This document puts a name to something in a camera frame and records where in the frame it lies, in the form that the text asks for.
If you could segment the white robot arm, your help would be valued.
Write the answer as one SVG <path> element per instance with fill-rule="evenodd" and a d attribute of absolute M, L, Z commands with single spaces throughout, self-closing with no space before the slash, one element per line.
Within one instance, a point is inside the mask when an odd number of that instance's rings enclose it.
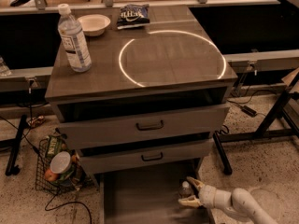
<path fill-rule="evenodd" d="M 182 206 L 219 209 L 228 217 L 240 222 L 251 220 L 254 224 L 278 224 L 245 189 L 236 188 L 229 192 L 204 184 L 191 176 L 187 176 L 186 179 L 195 187 L 198 195 L 178 199 Z"/>

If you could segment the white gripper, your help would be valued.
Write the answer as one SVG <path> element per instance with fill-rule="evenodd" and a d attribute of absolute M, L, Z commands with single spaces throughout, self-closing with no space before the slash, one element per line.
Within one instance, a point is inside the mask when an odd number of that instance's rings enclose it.
<path fill-rule="evenodd" d="M 186 177 L 187 181 L 191 183 L 197 191 L 199 191 L 199 199 L 194 195 L 178 200 L 178 203 L 183 206 L 198 208 L 203 205 L 206 208 L 214 208 L 214 199 L 217 189 L 215 187 L 205 185 L 202 181 L 191 176 Z"/>

